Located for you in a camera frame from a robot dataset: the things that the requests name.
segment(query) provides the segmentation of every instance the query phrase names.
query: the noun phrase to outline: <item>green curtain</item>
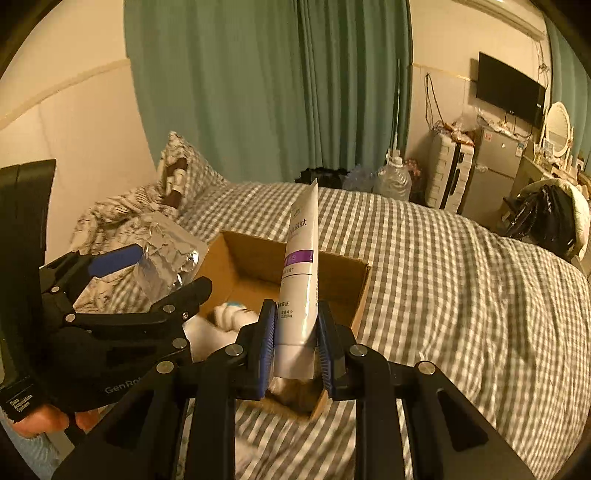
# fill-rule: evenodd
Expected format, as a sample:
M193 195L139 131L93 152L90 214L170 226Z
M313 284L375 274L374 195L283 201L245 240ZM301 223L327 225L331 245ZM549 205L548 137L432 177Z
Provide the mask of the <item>green curtain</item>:
M125 1L150 151L184 135L233 181L378 168L408 133L407 0Z
M591 79L556 25L546 17L552 52L552 103L562 102L574 127L571 153L582 154L591 173Z

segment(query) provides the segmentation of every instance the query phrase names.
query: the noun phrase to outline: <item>finger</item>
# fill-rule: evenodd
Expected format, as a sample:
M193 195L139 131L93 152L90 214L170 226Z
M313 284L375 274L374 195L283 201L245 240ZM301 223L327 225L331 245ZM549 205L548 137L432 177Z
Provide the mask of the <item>finger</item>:
M12 428L21 436L32 438L40 433L62 432L70 424L68 415L52 405L42 405Z
M98 409L76 413L76 424L85 432L92 430L98 422Z

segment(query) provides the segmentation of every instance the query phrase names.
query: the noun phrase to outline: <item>black screen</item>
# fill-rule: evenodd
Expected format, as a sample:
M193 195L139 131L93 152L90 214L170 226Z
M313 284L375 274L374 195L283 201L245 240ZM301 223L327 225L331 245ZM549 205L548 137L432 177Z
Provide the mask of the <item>black screen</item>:
M480 52L476 97L542 126L546 89L527 75Z

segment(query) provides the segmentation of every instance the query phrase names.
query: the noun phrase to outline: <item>wall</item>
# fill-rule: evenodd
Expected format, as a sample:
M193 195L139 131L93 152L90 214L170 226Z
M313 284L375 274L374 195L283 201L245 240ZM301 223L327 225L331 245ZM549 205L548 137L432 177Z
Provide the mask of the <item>wall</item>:
M125 57L123 0L63 0L0 79L0 168L57 160L46 260L94 202L155 179Z
M542 18L526 0L526 8ZM413 24L413 92L406 156L423 161L430 136L425 121L424 78L430 73L441 113L447 123L455 121L470 105L491 117L504 119L505 112L475 98L478 56L481 51L538 80L538 57L534 40L484 12L453 0L410 0ZM542 42L545 63L551 67L550 45ZM543 85L545 79L540 76ZM546 102L550 101L550 88ZM531 127L517 120L516 132L529 135Z

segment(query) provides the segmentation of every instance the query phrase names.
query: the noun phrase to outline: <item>white suitcase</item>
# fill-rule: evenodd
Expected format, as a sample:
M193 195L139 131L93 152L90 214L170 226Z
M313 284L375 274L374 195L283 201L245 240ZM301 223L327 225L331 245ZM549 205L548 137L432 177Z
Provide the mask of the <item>white suitcase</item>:
M472 166L474 147L456 143L449 135L433 135L425 201L432 208L457 212Z

